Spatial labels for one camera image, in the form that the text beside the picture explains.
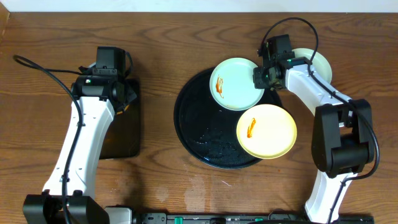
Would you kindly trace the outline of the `pale blue plate front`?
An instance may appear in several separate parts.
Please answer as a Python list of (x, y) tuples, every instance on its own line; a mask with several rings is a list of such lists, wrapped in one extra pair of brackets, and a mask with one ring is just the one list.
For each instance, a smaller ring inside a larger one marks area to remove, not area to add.
[[(313, 50), (307, 48), (296, 48), (292, 51), (295, 53), (296, 57), (306, 57), (308, 59), (310, 59), (313, 54)], [(322, 54), (317, 52), (312, 60), (312, 63), (319, 76), (321, 76), (324, 81), (330, 84), (332, 80), (332, 69), (328, 60)]]

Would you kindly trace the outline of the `pale blue plate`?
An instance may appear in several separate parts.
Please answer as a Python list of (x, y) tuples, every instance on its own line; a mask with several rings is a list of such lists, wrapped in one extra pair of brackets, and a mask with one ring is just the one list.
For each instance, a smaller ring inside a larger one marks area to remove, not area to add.
[(256, 89), (253, 70), (257, 65), (246, 58), (229, 58), (218, 64), (210, 76), (210, 93), (222, 107), (247, 110), (257, 104), (264, 89)]
[[(306, 57), (308, 59), (310, 59), (313, 54), (313, 50), (307, 48), (296, 48), (292, 51), (295, 53), (296, 57)], [(324, 81), (330, 84), (332, 80), (332, 69), (328, 60), (322, 54), (317, 52), (312, 60), (312, 63), (319, 76), (321, 76)]]

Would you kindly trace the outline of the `pale blue plate back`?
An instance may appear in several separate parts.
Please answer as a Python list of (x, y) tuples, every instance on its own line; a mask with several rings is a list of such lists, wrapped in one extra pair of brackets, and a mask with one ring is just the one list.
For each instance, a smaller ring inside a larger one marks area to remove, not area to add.
[(210, 76), (210, 93), (222, 107), (247, 110), (257, 104), (264, 89), (256, 89), (253, 70), (257, 65), (246, 58), (229, 58), (218, 64)]

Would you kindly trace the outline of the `orange green scrub sponge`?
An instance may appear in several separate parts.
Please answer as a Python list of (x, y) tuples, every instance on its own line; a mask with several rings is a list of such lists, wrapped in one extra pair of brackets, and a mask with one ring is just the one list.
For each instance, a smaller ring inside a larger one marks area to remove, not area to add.
[(123, 114), (123, 113), (125, 113), (125, 112), (128, 110), (128, 108), (129, 108), (129, 105), (126, 105), (124, 108), (118, 109), (117, 112), (116, 112), (116, 114), (117, 114), (117, 115)]

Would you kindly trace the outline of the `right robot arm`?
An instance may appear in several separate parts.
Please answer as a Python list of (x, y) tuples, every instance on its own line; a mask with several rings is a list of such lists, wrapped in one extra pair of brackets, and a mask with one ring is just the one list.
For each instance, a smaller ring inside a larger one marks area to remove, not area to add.
[(317, 53), (297, 56), (287, 34), (264, 38), (257, 53), (262, 66), (254, 69), (254, 86), (288, 90), (314, 115), (311, 152), (318, 171), (305, 212), (313, 223), (333, 223), (347, 188), (377, 155), (371, 106), (332, 87), (313, 64)]

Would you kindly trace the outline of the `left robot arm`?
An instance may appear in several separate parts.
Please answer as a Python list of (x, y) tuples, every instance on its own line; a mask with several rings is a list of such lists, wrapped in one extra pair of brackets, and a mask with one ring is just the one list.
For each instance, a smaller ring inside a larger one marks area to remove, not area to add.
[(128, 52), (98, 47), (96, 62), (81, 67), (71, 87), (60, 84), (72, 99), (70, 124), (42, 193), (25, 198), (22, 210), (28, 223), (133, 223), (131, 208), (103, 208), (94, 200), (105, 135), (116, 114), (137, 97), (126, 80), (131, 72)]

